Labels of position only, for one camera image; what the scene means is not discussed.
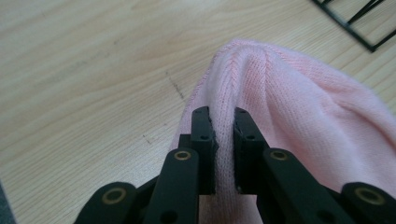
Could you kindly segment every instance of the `pink knit hat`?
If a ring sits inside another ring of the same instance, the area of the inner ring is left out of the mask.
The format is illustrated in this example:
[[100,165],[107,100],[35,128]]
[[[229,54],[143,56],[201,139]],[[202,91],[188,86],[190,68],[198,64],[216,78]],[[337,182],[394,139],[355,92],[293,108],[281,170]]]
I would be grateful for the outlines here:
[[252,196],[233,180],[233,113],[246,109],[270,147],[291,151],[322,185],[365,182],[396,196],[396,120],[349,76],[299,52],[235,40],[214,57],[185,108],[208,105],[217,135],[217,193],[201,196],[201,223],[262,223]]

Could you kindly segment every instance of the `scratch on table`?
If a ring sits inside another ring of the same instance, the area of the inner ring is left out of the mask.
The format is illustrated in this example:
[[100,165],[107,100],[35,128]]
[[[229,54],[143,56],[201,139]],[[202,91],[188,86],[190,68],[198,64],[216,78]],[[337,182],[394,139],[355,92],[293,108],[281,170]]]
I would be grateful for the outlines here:
[[172,83],[172,86],[175,88],[175,90],[177,91],[178,95],[180,96],[180,99],[181,99],[182,101],[184,101],[184,95],[183,95],[183,93],[181,92],[180,87],[176,84],[176,82],[175,82],[174,80],[172,80],[171,77],[168,76],[168,78],[169,78],[169,81]]

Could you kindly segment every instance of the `pink beanie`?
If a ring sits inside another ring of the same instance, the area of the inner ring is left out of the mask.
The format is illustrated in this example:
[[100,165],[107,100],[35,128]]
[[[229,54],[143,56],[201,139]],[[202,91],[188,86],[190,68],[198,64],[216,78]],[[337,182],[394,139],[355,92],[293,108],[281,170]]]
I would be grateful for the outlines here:
[[250,40],[223,47],[185,108],[209,106],[219,150],[214,196],[201,196],[200,223],[262,223],[255,198],[233,179],[233,113],[246,109],[270,147],[292,152],[322,185],[340,191],[365,182],[396,197],[396,121],[375,95],[329,65],[299,52]]

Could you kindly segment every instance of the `metal rivet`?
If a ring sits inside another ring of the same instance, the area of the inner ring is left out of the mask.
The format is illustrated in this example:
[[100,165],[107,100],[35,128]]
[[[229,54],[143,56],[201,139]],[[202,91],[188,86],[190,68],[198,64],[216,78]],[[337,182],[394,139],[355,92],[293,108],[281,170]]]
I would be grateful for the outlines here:
[[191,154],[188,151],[179,151],[175,153],[175,158],[179,161],[186,161],[191,158]]
[[279,161],[285,161],[288,159],[288,155],[286,155],[284,152],[281,152],[281,151],[272,151],[270,156],[273,159],[276,159]]
[[363,201],[374,204],[382,205],[385,203],[384,197],[372,189],[367,189],[365,187],[360,187],[355,189],[355,194]]
[[121,202],[126,196],[126,190],[123,188],[114,188],[108,190],[102,197],[102,202],[105,204],[115,204]]

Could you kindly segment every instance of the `light wood surface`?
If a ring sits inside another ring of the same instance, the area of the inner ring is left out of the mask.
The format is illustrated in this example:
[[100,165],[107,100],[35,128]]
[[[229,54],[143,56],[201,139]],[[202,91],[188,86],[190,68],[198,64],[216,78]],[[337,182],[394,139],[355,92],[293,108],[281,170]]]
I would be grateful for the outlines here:
[[[357,26],[376,40],[395,11]],[[318,58],[396,112],[396,39],[371,54],[307,0],[1,1],[0,179],[19,223],[72,223],[103,185],[157,175],[193,87],[236,37]]]

